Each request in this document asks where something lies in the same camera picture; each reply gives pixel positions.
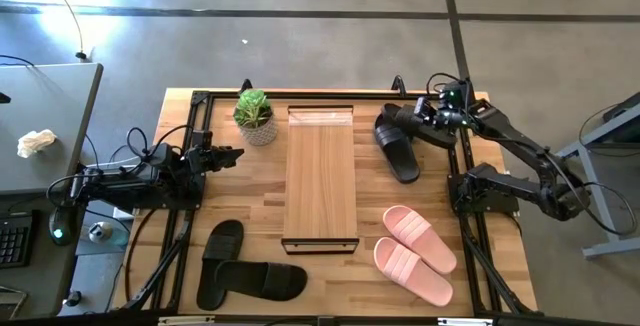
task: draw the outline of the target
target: gray floor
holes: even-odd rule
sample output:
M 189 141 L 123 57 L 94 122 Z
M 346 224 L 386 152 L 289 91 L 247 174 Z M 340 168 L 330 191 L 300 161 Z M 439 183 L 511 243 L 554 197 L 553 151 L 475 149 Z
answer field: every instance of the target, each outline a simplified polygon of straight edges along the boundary
M 640 12 L 637 0 L 456 1 L 459 12 L 465 13 Z M 445 0 L 70 2 L 188 9 L 447 10 Z M 0 14 L 0 34 L 6 40 L 0 51 L 40 64 L 74 62 L 77 35 L 63 11 Z M 419 89 L 434 72 L 457 73 L 448 21 L 79 18 L 85 43 L 93 46 L 93 60 L 105 66 L 89 127 L 102 159 L 123 143 L 132 126 L 153 134 L 167 87 L 239 87 L 248 77 L 256 87 L 385 89 L 399 73 L 408 87 Z M 492 102 L 514 125 L 553 149 L 575 140 L 580 124 L 591 113 L 640 90 L 635 77 L 640 54 L 638 23 L 462 22 L 461 30 L 476 88 L 489 91 Z M 512 156 L 505 158 L 513 174 L 531 175 Z M 634 306 L 640 304 L 640 252 L 585 261 L 580 248 L 604 240 L 604 234 L 586 217 L 560 223 L 543 216 L 535 206 L 523 205 L 521 223 L 542 311 L 638 323 Z M 85 261 L 78 267 L 91 267 Z M 100 259 L 93 262 L 105 264 Z M 106 299 L 112 279 L 79 274 L 74 287 Z M 104 305 L 95 302 L 82 311 L 102 309 Z

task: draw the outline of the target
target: white pot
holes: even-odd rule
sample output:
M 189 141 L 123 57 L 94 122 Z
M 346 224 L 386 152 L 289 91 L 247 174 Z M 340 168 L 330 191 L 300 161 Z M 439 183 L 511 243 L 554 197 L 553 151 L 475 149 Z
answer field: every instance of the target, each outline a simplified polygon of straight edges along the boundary
M 273 115 L 269 118 L 269 121 L 258 128 L 250 128 L 238 125 L 242 136 L 254 146 L 263 146 L 276 138 L 278 134 L 278 127 Z

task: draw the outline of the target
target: wooden table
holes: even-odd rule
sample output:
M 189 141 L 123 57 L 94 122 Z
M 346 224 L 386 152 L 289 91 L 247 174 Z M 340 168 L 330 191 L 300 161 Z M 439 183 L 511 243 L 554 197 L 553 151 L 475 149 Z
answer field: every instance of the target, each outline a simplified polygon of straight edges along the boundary
M 193 89 L 168 89 L 156 131 L 156 140 L 169 129 L 187 120 Z M 322 92 L 299 90 L 301 92 Z M 389 102 L 402 103 L 391 91 Z M 487 98 L 485 93 L 476 93 Z M 236 167 L 207 175 L 202 208 L 197 211 L 190 240 L 184 276 L 180 314 L 231 315 L 339 315 L 339 316 L 471 316 L 467 273 L 458 220 L 451 211 L 446 188 L 449 173 L 446 151 L 425 142 L 414 141 L 420 178 L 409 185 L 397 182 L 373 137 L 373 124 L 384 101 L 341 100 L 339 104 L 354 107 L 354 154 L 356 167 L 356 208 L 360 245 L 353 255 L 288 256 L 280 244 L 283 233 L 286 158 L 287 107 L 295 105 L 336 104 L 336 100 L 272 100 L 278 136 L 267 146 L 254 147 L 244 141 L 232 118 L 235 100 L 216 100 L 211 130 L 214 145 L 244 148 L 245 154 Z M 196 125 L 200 125 L 199 115 Z M 182 132 L 167 141 L 182 143 Z M 493 142 L 471 137 L 476 163 L 486 161 L 504 171 L 500 147 Z M 459 164 L 464 162 L 458 152 Z M 458 258 L 456 269 L 447 276 L 454 288 L 451 303 L 438 308 L 388 280 L 373 262 L 373 247 L 382 236 L 390 236 L 382 223 L 382 214 L 393 205 L 407 205 L 424 216 L 453 249 Z M 143 213 L 136 217 L 133 232 Z M 156 267 L 167 212 L 154 214 L 140 233 L 130 268 L 131 290 L 135 294 Z M 241 260 L 282 262 L 303 267 L 309 274 L 305 291 L 288 302 L 273 302 L 229 292 L 218 310 L 206 312 L 196 304 L 196 294 L 202 268 L 202 252 L 211 230 L 228 219 L 240 220 L 245 227 Z M 527 261 L 520 234 L 513 220 L 502 214 L 487 214 L 487 227 L 496 268 L 522 302 L 536 309 Z M 481 292 L 488 305 L 487 281 L 478 272 Z M 124 277 L 120 277 L 113 307 L 125 302 Z M 168 272 L 163 301 L 169 298 L 173 283 Z

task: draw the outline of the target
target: keyboard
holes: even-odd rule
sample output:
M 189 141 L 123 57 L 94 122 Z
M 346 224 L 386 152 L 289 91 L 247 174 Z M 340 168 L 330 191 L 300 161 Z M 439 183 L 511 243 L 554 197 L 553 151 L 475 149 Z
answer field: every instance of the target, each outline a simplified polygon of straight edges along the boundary
M 0 213 L 0 269 L 29 264 L 34 213 Z

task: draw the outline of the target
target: desk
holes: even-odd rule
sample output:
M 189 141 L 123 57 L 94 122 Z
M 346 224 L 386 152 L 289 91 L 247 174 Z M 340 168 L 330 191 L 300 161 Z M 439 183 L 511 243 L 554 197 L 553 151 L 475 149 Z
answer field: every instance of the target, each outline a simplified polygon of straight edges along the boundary
M 367 91 L 388 93 L 389 102 L 402 103 L 391 91 Z M 187 120 L 192 92 L 193 89 L 167 90 L 156 140 L 169 129 Z M 477 93 L 476 97 L 487 95 Z M 389 172 L 386 160 L 372 133 L 375 118 L 384 102 L 272 99 L 279 125 L 278 136 L 267 146 L 253 147 L 244 141 L 234 124 L 232 112 L 235 100 L 215 101 L 211 120 L 213 143 L 243 147 L 245 154 L 238 160 L 236 167 L 207 175 L 205 197 L 202 208 L 196 212 L 191 234 L 179 306 L 180 314 L 206 313 L 196 304 L 202 252 L 215 225 L 227 219 L 237 219 L 245 226 L 241 260 L 299 265 L 309 274 L 307 288 L 298 298 L 288 302 L 272 302 L 230 292 L 222 307 L 210 313 L 413 317 L 472 315 L 460 228 L 457 218 L 450 210 L 447 195 L 447 152 L 424 142 L 414 142 L 413 148 L 422 170 L 420 178 L 409 185 L 397 182 Z M 286 187 L 287 107 L 290 104 L 349 104 L 354 107 L 356 209 L 360 245 L 353 255 L 288 256 L 280 244 Z M 204 116 L 199 115 L 200 119 L 196 125 L 201 124 L 202 117 Z M 167 140 L 171 144 L 179 145 L 182 143 L 182 137 L 182 133 L 176 132 Z M 497 144 L 472 137 L 471 145 L 476 163 L 486 161 L 498 170 L 504 170 L 500 147 Z M 461 152 L 458 153 L 458 157 L 459 164 L 464 165 Z M 385 278 L 375 268 L 373 247 L 380 237 L 389 236 L 382 223 L 382 214 L 395 204 L 412 207 L 429 220 L 458 258 L 457 268 L 447 276 L 453 284 L 454 297 L 445 308 L 427 304 Z M 134 232 L 141 218 L 142 216 L 136 218 Z M 166 212 L 156 212 L 140 232 L 130 271 L 133 293 L 137 292 L 157 265 L 166 218 Z M 520 299 L 535 309 L 527 261 L 517 227 L 511 219 L 502 214 L 487 214 L 486 219 L 496 268 Z M 482 272 L 479 272 L 479 276 L 483 300 L 488 304 L 487 282 Z M 163 301 L 168 299 L 173 282 L 171 270 L 166 280 Z M 123 277 L 120 277 L 113 306 L 120 306 L 124 302 L 124 281 Z
M 0 211 L 20 193 L 44 194 L 56 179 L 75 173 L 89 116 L 102 76 L 100 64 L 0 67 L 0 91 L 12 98 L 0 105 Z M 56 142 L 28 159 L 16 156 L 18 138 L 50 128 Z M 49 237 L 51 204 L 44 198 L 12 211 L 39 210 L 31 258 L 26 267 L 0 269 L 0 285 L 24 291 L 28 298 L 19 318 L 55 316 L 67 296 L 77 242 L 56 246 Z M 78 228 L 84 212 L 78 213 Z

